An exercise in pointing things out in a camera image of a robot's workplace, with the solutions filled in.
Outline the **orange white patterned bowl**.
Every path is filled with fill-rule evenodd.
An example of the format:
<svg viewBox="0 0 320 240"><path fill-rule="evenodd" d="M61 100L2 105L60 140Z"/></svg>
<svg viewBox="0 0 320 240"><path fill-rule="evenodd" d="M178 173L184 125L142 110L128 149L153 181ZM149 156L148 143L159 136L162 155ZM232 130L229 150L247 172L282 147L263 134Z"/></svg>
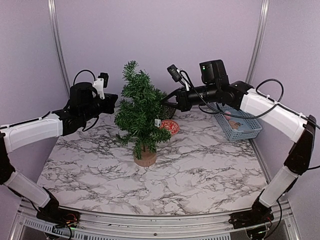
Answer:
<svg viewBox="0 0 320 240"><path fill-rule="evenodd" d="M160 128L168 130L172 136L177 134L180 130L179 124L172 119L162 120Z"/></svg>

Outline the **white light battery box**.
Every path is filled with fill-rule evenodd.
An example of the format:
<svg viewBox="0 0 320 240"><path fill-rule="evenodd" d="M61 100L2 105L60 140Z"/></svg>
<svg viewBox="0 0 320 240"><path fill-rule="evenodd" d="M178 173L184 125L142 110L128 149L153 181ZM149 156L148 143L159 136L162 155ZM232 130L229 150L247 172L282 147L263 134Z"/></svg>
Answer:
<svg viewBox="0 0 320 240"><path fill-rule="evenodd" d="M154 120L154 125L159 128L161 126L161 120L160 119L155 119Z"/></svg>

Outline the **right aluminium frame post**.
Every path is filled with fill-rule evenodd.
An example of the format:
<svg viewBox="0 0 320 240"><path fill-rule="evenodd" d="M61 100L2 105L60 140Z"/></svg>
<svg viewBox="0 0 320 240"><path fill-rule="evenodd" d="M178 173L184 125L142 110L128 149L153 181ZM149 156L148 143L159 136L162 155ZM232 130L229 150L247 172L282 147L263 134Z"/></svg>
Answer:
<svg viewBox="0 0 320 240"><path fill-rule="evenodd" d="M254 78L255 69L257 66L258 58L264 42L265 31L268 21L268 13L270 9L270 0L262 0L260 6L260 14L258 19L258 25L256 35L253 43L252 54L245 78L245 82L251 84Z"/></svg>

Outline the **left aluminium frame post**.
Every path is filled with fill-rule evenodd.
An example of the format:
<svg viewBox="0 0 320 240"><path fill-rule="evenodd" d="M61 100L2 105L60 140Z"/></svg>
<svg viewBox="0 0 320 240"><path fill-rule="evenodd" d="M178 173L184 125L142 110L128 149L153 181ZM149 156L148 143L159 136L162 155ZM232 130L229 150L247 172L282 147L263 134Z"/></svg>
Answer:
<svg viewBox="0 0 320 240"><path fill-rule="evenodd" d="M60 30L59 30L59 21L58 21L57 10L56 10L56 1L48 0L47 5L48 5L48 14L49 14L49 21L51 25L51 31L53 34L55 52L56 52L58 65L59 65L59 69L62 77L64 91L66 93L67 99L69 99L71 84L70 84L67 66L64 58L64 53L63 53L63 46L62 46Z"/></svg>

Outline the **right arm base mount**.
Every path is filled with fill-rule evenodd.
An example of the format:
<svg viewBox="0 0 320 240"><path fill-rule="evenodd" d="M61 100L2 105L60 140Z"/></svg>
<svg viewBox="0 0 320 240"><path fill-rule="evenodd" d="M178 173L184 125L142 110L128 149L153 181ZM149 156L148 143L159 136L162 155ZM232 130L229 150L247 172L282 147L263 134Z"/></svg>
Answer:
<svg viewBox="0 0 320 240"><path fill-rule="evenodd" d="M234 212L229 215L228 222L234 229L251 227L259 224L268 223L274 220L271 207L266 207L257 198L250 210Z"/></svg>

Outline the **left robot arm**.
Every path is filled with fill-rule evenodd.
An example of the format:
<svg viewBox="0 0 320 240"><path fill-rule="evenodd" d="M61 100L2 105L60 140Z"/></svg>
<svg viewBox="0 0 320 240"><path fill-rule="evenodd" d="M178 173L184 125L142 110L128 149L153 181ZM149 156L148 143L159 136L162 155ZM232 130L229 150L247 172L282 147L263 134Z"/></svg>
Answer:
<svg viewBox="0 0 320 240"><path fill-rule="evenodd" d="M70 88L65 107L44 116L0 127L0 183L19 196L30 200L53 223L63 219L58 202L35 183L23 167L23 153L39 172L50 155L58 137L68 136L78 129L87 131L88 121L98 120L101 114L113 114L118 95L105 93L104 85L81 82Z"/></svg>

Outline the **pink pompom ornament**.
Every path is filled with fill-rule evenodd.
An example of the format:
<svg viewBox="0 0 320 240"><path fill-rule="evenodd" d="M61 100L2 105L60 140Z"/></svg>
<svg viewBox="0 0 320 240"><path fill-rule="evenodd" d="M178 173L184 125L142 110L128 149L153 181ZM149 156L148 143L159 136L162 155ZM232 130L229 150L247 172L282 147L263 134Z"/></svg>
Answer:
<svg viewBox="0 0 320 240"><path fill-rule="evenodd" d="M224 115L225 119L226 119L227 121L229 121L229 120L231 119L231 112L225 111L224 113L225 113L225 115Z"/></svg>

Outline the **small green christmas tree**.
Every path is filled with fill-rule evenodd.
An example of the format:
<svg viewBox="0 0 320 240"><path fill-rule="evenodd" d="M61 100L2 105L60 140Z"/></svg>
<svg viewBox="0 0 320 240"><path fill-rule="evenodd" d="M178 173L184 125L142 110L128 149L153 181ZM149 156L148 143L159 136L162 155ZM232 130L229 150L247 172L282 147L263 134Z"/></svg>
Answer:
<svg viewBox="0 0 320 240"><path fill-rule="evenodd" d="M123 86L114 123L121 133L116 140L123 146L133 144L133 160L140 167L150 167L157 159L159 143L168 142L171 133L155 125L162 115L164 92L156 88L144 70L137 70L135 60L123 67Z"/></svg>

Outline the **black floral square plate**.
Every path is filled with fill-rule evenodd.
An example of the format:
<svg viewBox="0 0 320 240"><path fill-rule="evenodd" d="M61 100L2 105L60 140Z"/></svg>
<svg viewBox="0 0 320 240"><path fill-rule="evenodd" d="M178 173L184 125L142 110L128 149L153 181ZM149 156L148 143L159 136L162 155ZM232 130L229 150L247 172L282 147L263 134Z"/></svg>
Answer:
<svg viewBox="0 0 320 240"><path fill-rule="evenodd" d="M175 115L175 112L176 109L174 107L162 105L159 117L161 120L170 120Z"/></svg>

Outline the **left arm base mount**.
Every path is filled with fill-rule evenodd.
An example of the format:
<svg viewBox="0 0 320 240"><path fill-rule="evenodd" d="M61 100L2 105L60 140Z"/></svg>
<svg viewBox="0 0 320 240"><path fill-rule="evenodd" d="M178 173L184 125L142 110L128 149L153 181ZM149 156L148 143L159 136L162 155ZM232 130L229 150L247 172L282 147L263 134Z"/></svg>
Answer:
<svg viewBox="0 0 320 240"><path fill-rule="evenodd" d="M36 217L40 220L55 223L58 225L62 224L73 224L77 223L80 217L80 213L74 210L67 210L60 208L59 201L49 192L45 187L43 189L49 195L49 202L44 207L39 207Z"/></svg>

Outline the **front aluminium rail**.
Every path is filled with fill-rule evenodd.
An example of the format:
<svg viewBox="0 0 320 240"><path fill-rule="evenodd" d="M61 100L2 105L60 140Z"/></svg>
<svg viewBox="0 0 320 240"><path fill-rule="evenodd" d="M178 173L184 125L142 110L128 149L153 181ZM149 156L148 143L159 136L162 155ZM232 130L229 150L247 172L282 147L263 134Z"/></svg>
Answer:
<svg viewBox="0 0 320 240"><path fill-rule="evenodd" d="M127 215L77 210L71 228L38 219L27 200L15 216L10 240L299 240L288 201L276 204L271 219L259 224L242 223L237 211L198 215Z"/></svg>

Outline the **light blue perforated basket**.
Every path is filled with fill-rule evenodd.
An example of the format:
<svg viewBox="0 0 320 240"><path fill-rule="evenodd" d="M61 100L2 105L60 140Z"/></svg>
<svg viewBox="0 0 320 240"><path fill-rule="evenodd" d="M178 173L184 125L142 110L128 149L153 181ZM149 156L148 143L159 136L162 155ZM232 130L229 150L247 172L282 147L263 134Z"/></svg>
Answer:
<svg viewBox="0 0 320 240"><path fill-rule="evenodd" d="M260 123L256 119L249 119L252 115L245 113L241 110L236 110L228 105L217 104L220 110L225 113L225 111L231 112L231 115L240 116L244 118L231 117L231 121L240 122L243 125L239 130L234 130L229 125L229 120L226 120L224 114L216 114L215 118L225 133L229 141L247 140L254 139L263 129Z"/></svg>

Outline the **aluminium frame post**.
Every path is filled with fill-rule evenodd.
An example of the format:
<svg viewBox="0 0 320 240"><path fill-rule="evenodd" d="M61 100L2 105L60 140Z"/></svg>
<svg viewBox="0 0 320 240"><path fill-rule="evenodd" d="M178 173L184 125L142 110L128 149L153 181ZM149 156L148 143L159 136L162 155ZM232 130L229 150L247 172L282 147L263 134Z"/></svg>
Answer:
<svg viewBox="0 0 320 240"><path fill-rule="evenodd" d="M64 91L66 93L67 99L69 99L71 84L70 84L67 66L64 58L64 53L63 53L63 46L62 46L60 30L59 30L59 21L58 21L57 10L56 10L56 1L48 0L47 5L48 5L48 14L49 14L49 21L51 25L51 31L53 34L55 52L56 52L58 65L59 65L59 69L62 77Z"/></svg>
<svg viewBox="0 0 320 240"><path fill-rule="evenodd" d="M257 66L258 58L264 42L265 31L268 21L268 13L270 9L270 0L262 0L260 6L260 14L258 19L258 25L256 35L253 43L252 54L245 78L245 82L251 84L254 78L255 69Z"/></svg>

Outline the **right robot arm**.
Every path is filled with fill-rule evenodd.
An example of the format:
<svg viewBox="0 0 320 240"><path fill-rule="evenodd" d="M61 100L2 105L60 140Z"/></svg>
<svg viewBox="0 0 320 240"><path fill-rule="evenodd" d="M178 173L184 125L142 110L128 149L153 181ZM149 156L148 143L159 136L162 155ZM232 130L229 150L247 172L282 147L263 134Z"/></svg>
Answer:
<svg viewBox="0 0 320 240"><path fill-rule="evenodd" d="M281 104L281 96L272 99L258 87L241 80L231 83L221 59L201 62L199 68L203 84L195 86L185 70L170 65L168 73L182 87L169 93L161 103L181 112L187 112L195 105L227 105L248 114L249 120L258 119L269 128L274 128L276 141L273 145L288 150L288 154L282 154L279 150L273 153L274 157L285 157L283 166L247 214L252 224L258 224L267 216L267 208L272 207L298 177L309 170L319 126L312 115L306 116Z"/></svg>

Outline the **beige fabric ornament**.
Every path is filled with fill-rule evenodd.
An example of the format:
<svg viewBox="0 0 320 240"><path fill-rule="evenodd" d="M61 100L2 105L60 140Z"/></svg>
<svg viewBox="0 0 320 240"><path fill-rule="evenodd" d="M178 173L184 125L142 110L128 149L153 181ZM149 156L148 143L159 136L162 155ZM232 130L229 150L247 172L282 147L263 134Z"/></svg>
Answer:
<svg viewBox="0 0 320 240"><path fill-rule="evenodd" d="M240 127L243 125L241 122L237 122L237 121L233 121L233 120L229 120L228 123L229 123L230 127L235 131L239 130Z"/></svg>

